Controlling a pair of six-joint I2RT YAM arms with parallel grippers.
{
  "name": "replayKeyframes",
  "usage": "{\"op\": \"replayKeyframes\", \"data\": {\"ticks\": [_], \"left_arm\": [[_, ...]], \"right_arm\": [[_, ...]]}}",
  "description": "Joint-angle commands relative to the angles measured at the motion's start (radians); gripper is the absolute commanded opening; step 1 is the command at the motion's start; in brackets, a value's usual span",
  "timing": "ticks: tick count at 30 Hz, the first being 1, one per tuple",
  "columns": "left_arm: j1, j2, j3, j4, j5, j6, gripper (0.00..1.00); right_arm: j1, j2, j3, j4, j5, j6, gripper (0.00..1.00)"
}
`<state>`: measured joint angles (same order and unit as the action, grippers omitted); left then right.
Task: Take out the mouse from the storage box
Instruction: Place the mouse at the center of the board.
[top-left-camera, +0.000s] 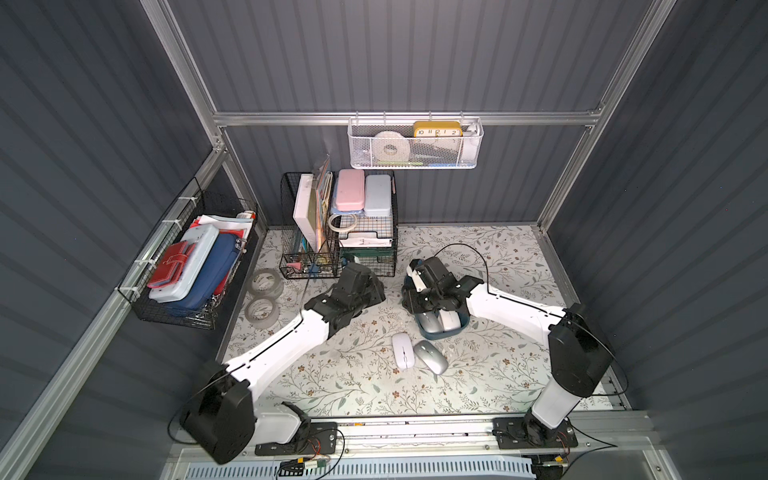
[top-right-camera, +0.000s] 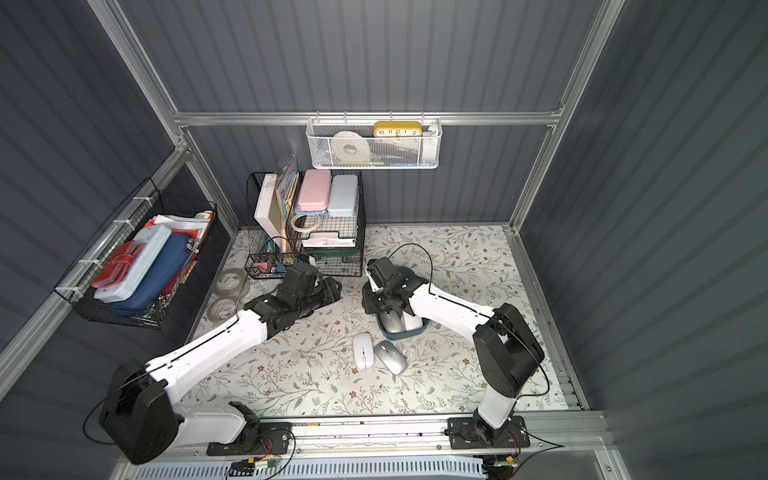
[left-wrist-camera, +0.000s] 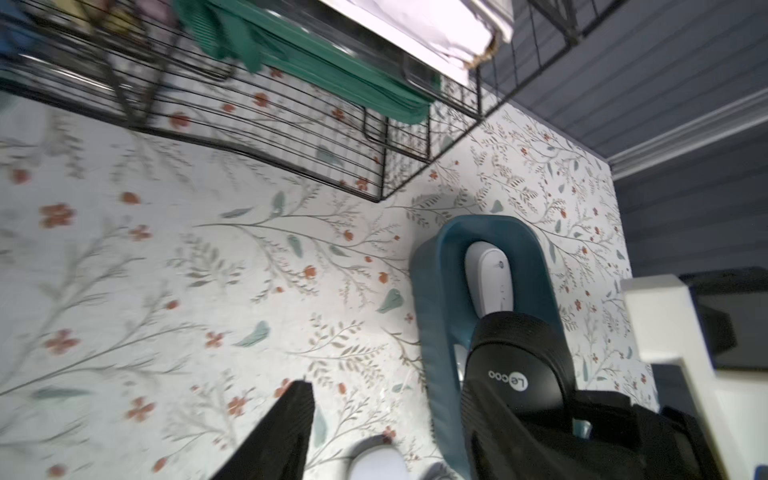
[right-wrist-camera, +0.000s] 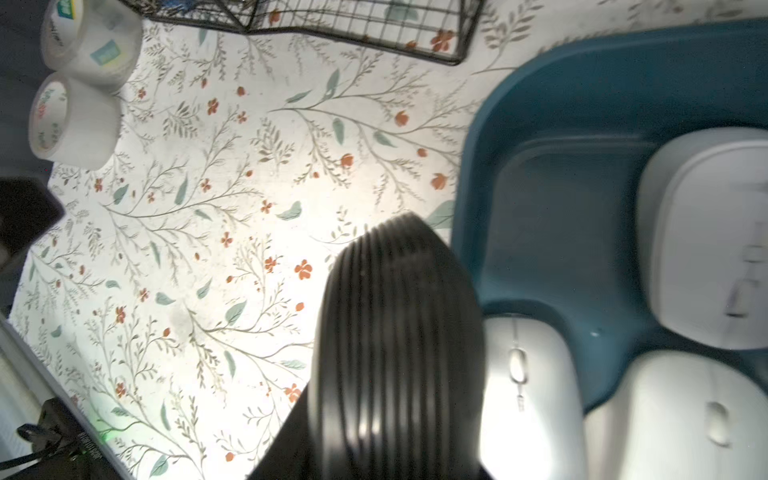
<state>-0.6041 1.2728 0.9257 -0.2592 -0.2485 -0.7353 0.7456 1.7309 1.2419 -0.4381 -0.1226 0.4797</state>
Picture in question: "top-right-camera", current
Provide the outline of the white wireless mouse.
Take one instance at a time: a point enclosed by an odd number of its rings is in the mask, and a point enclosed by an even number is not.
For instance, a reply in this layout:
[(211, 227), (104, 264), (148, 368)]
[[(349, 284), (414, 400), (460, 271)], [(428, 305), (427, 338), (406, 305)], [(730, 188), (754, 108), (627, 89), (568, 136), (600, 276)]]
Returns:
[(374, 346), (369, 333), (359, 333), (353, 337), (353, 353), (358, 370), (366, 370), (374, 366)]

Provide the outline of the silver wireless mouse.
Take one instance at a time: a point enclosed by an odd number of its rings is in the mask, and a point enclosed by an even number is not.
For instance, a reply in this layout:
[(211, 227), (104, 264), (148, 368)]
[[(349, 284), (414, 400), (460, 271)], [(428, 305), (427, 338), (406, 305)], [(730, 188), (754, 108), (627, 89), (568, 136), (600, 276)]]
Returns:
[(406, 357), (389, 340), (377, 343), (374, 346), (374, 354), (393, 375), (402, 374), (408, 367)]

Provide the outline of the teal plastic storage box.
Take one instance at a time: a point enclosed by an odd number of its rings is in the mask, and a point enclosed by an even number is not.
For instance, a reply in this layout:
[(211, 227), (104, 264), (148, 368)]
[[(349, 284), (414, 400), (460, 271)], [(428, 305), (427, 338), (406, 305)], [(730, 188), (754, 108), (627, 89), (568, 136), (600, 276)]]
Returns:
[(410, 299), (428, 282), (407, 267), (398, 267), (387, 258), (372, 261), (366, 267), (367, 282), (362, 289), (362, 306), (373, 315), (390, 340), (401, 340), (422, 333), (429, 323), (418, 316)]

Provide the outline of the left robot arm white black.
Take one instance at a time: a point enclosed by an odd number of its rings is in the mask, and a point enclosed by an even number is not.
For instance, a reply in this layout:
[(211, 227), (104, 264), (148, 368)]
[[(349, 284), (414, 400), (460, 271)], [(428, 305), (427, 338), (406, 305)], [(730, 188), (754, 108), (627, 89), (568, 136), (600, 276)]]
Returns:
[(123, 363), (113, 374), (99, 414), (101, 428), (135, 465), (183, 446), (211, 445), (217, 453), (266, 447), (260, 419), (244, 403), (185, 407), (181, 400), (236, 356), (339, 301), (341, 292), (341, 283), (332, 277), (301, 288), (283, 281), (196, 340), (144, 363)]

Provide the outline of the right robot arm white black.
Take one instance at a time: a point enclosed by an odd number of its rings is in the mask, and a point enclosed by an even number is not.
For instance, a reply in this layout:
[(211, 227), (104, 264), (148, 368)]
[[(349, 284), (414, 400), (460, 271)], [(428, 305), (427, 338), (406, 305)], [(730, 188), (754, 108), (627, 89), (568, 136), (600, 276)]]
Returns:
[(517, 307), (479, 305), (448, 294), (426, 279), (367, 279), (362, 305), (366, 313), (391, 311), (426, 318), (474, 344), (486, 387), (476, 410), (479, 423), (504, 427), (525, 384), (545, 360), (545, 353)]

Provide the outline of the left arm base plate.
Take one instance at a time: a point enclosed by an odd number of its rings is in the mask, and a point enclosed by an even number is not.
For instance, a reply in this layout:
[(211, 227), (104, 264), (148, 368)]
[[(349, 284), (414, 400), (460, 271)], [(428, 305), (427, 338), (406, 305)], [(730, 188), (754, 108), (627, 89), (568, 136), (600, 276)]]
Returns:
[(247, 424), (233, 442), (228, 444), (209, 443), (206, 455), (211, 457), (283, 455), (289, 450), (291, 438), (292, 424), (288, 422)]

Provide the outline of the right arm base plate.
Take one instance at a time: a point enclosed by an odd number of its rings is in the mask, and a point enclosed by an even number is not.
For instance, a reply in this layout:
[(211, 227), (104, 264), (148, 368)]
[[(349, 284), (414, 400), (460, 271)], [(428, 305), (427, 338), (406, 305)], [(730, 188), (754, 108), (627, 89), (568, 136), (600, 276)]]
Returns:
[(479, 416), (451, 417), (443, 434), (454, 450), (517, 450), (531, 445), (525, 420), (521, 416), (512, 416), (498, 429), (486, 424)]

